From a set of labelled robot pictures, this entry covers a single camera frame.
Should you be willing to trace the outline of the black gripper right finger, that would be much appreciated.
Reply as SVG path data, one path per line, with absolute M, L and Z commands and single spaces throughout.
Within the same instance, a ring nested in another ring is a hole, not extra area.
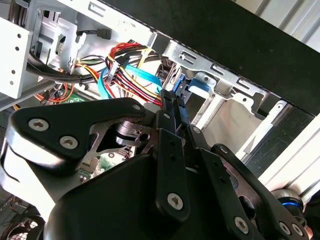
M 180 96 L 174 101 L 186 166 L 199 181 L 200 209 L 223 240 L 307 240 L 305 227 L 223 144 L 210 147 L 192 125 Z

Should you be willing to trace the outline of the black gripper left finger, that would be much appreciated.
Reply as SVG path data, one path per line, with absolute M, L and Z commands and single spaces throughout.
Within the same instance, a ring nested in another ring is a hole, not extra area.
M 156 163 L 156 207 L 182 221 L 189 194 L 177 127 L 185 115 L 181 99 L 166 90 L 159 110 L 128 97 L 22 108 L 9 117 L 0 184 L 48 220 L 63 195 L 80 184 L 83 162 L 135 146 Z

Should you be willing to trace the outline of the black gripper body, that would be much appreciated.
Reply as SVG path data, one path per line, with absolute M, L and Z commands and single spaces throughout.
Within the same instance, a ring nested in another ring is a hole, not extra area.
M 227 240 L 231 238 L 203 177 L 186 171 L 191 211 L 176 223 L 156 207 L 156 164 L 137 156 L 72 189 L 54 206 L 46 240 Z

